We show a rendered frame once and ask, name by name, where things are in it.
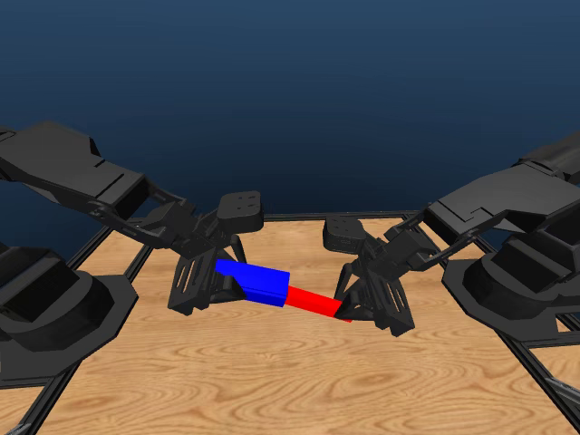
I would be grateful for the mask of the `blue hollow socket block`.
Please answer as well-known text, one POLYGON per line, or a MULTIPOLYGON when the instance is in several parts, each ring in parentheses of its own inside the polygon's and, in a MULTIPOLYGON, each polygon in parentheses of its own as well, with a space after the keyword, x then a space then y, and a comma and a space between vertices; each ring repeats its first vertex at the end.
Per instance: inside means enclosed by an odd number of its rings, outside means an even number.
POLYGON ((217 260, 215 270, 223 276, 235 278, 246 300, 277 307, 285 305, 289 272, 225 259, 217 260))

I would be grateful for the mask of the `thin red peg bar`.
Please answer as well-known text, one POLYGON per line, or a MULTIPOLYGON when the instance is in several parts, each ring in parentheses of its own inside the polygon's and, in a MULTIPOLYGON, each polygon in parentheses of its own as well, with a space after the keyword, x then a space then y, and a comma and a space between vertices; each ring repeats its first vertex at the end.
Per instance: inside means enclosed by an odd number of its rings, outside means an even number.
POLYGON ((285 300, 285 305, 332 318, 335 318, 335 314, 341 304, 340 300, 294 286, 288 286, 285 300))

